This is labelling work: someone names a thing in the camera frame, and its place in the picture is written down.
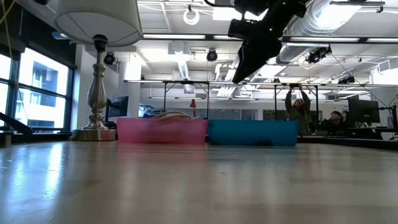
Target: lampshade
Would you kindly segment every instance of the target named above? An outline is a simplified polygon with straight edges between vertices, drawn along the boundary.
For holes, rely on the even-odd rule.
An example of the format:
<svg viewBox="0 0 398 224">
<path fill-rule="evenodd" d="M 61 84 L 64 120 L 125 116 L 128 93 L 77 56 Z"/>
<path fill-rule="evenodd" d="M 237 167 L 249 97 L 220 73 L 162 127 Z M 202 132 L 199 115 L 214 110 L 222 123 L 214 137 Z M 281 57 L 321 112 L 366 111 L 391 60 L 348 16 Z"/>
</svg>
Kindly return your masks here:
<svg viewBox="0 0 398 224">
<path fill-rule="evenodd" d="M 105 35 L 108 47 L 121 47 L 142 38 L 136 0 L 60 0 L 57 29 L 71 39 L 92 44 Z"/>
</svg>

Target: pink bin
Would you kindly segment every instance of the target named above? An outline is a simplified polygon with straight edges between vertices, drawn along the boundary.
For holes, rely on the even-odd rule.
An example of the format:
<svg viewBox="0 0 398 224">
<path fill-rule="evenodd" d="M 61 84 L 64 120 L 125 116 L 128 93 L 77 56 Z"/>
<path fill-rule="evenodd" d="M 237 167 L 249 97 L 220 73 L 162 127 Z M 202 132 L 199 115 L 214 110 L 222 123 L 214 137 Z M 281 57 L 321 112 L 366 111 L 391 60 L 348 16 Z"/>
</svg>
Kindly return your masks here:
<svg viewBox="0 0 398 224">
<path fill-rule="evenodd" d="M 131 144 L 204 145 L 207 120 L 118 118 L 118 138 Z"/>
</svg>

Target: window frame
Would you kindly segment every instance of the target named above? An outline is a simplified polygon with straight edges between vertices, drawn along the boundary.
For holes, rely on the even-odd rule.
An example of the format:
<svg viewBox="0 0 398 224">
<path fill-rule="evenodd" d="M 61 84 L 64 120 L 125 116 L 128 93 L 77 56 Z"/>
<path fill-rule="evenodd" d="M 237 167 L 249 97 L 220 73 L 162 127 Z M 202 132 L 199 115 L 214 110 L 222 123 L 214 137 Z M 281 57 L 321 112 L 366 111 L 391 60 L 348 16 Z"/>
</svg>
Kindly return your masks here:
<svg viewBox="0 0 398 224">
<path fill-rule="evenodd" d="M 50 90 L 45 90 L 42 88 L 37 88 L 34 86 L 26 85 L 23 83 L 19 83 L 19 72 L 21 69 L 21 53 L 13 54 L 13 58 L 11 59 L 11 69 L 9 79 L 0 78 L 0 83 L 8 85 L 8 95 L 7 95 L 7 104 L 6 104 L 6 115 L 15 118 L 16 109 L 17 109 L 17 99 L 18 99 L 18 89 L 23 88 L 26 90 L 35 91 L 37 93 L 43 93 L 50 96 L 60 97 L 65 99 L 65 110 L 63 117 L 63 127 L 62 128 L 33 128 L 34 131 L 71 131 L 70 123 L 72 117 L 72 94 L 73 94 L 73 79 L 75 76 L 76 66 L 72 67 L 70 65 L 65 65 L 65 63 L 60 62 L 59 60 L 49 57 L 48 54 L 43 54 L 38 51 L 34 47 L 29 47 L 29 49 L 36 51 L 43 56 L 48 57 L 51 60 L 54 60 L 68 68 L 68 78 L 67 78 L 67 92 L 66 95 L 62 95 Z M 0 126 L 0 130 L 7 130 L 10 127 L 8 125 Z"/>
</svg>

